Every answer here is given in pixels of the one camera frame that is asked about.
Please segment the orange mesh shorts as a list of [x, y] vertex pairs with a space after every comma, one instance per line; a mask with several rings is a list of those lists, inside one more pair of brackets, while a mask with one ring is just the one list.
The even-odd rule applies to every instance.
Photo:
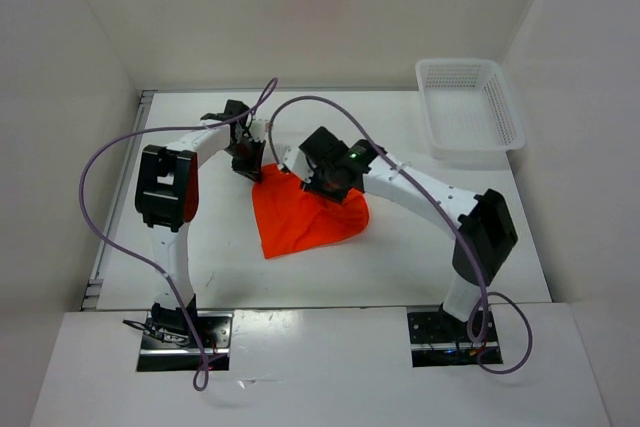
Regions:
[[300, 188], [276, 164], [262, 167], [252, 203], [263, 256], [274, 259], [336, 244], [365, 231], [370, 213], [363, 194], [352, 190], [334, 203]]

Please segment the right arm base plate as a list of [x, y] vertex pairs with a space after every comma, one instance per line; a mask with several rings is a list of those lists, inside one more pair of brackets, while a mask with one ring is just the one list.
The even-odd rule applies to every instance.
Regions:
[[437, 306], [408, 309], [407, 324], [414, 368], [476, 365], [478, 356], [490, 366], [503, 363], [492, 313], [480, 343], [469, 339], [466, 323], [450, 319]]

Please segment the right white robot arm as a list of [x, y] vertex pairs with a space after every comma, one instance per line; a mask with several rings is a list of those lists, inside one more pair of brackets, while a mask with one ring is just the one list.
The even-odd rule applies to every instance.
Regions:
[[456, 188], [400, 162], [367, 139], [347, 146], [324, 127], [289, 149], [283, 165], [307, 192], [335, 203], [353, 190], [380, 197], [451, 235], [454, 278], [438, 325], [450, 340], [460, 340], [473, 329], [473, 309], [518, 242], [501, 193]]

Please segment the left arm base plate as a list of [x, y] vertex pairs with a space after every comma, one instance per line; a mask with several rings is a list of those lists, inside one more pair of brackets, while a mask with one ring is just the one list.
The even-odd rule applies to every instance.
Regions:
[[[199, 313], [196, 327], [209, 359], [209, 371], [229, 369], [232, 324], [232, 312]], [[136, 328], [142, 331], [137, 372], [195, 372], [201, 364], [200, 351], [190, 333], [152, 327], [151, 315], [144, 324], [138, 322]]]

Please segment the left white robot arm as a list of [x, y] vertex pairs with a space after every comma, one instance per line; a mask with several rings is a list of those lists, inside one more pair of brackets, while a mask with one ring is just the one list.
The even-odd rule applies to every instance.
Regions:
[[200, 332], [189, 273], [188, 232], [199, 206], [199, 168], [218, 153], [231, 157], [232, 170], [259, 183], [269, 123], [255, 120], [241, 101], [206, 114], [198, 128], [165, 146], [148, 145], [141, 154], [134, 206], [150, 229], [152, 261], [164, 278], [148, 322], [185, 347]]

